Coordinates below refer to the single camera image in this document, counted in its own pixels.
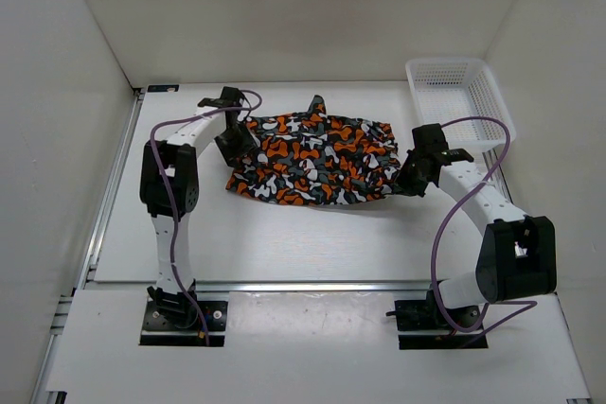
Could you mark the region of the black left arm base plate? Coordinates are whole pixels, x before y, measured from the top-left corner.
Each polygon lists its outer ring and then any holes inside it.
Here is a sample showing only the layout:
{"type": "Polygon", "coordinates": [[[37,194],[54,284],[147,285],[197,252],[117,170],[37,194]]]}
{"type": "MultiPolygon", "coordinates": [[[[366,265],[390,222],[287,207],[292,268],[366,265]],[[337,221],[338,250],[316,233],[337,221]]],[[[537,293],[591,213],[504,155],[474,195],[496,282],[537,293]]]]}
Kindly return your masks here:
{"type": "Polygon", "coordinates": [[[191,309],[185,318],[167,316],[148,301],[143,317],[139,344],[143,346],[223,347],[228,318],[227,301],[199,301],[205,316],[205,335],[198,312],[191,309]]]}

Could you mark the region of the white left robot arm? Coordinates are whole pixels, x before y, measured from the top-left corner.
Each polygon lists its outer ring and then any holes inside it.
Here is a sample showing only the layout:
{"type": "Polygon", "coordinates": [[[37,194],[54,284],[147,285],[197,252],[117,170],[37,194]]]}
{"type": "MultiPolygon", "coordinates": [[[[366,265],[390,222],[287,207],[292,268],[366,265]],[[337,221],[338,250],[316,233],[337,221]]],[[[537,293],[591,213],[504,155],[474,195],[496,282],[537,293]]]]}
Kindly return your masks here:
{"type": "Polygon", "coordinates": [[[203,107],[191,117],[165,120],[151,128],[145,144],[139,188],[155,232],[158,278],[149,289],[158,312],[181,329],[208,338],[206,316],[196,297],[190,264],[188,225],[199,197],[198,158],[214,141],[227,147],[229,162],[254,142],[239,120],[246,107],[203,107]]]}

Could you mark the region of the orange camouflage shorts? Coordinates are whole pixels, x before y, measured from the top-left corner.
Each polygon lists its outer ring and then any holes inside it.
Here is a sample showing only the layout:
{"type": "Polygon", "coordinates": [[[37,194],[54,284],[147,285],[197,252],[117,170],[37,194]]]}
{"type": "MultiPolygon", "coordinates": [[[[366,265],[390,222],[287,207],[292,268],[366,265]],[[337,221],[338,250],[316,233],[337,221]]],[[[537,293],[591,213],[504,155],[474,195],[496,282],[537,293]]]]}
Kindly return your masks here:
{"type": "Polygon", "coordinates": [[[225,189],[282,205],[372,202],[394,192],[401,169],[388,123],[328,114],[313,97],[304,112],[249,116],[256,148],[233,168],[225,189]]]}

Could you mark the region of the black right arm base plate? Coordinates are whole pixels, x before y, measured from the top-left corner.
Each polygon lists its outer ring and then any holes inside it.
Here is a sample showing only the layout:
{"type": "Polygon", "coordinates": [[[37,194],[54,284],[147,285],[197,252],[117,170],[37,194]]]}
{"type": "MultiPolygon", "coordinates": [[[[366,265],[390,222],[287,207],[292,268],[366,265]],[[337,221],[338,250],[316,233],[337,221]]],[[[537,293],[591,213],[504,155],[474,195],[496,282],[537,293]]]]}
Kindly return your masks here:
{"type": "Polygon", "coordinates": [[[471,333],[455,331],[434,304],[424,300],[396,300],[385,316],[396,321],[400,350],[487,349],[481,325],[471,333]]]}

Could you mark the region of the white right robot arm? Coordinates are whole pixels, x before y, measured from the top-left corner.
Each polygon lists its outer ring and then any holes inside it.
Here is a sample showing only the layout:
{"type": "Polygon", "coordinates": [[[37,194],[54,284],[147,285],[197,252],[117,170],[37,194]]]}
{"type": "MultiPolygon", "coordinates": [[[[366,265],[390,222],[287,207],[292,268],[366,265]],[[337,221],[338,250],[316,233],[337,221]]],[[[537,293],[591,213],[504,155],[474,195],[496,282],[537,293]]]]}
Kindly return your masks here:
{"type": "Polygon", "coordinates": [[[397,177],[406,196],[425,194],[429,184],[449,195],[454,207],[437,231],[430,273],[434,298],[425,307],[428,322],[445,328],[460,308],[498,304],[553,292],[557,286],[556,236],[553,222],[532,217],[489,185],[463,149],[437,152],[410,150],[397,177]],[[456,277],[437,279],[437,250],[449,220],[463,211],[482,235],[475,268],[456,277]]]}

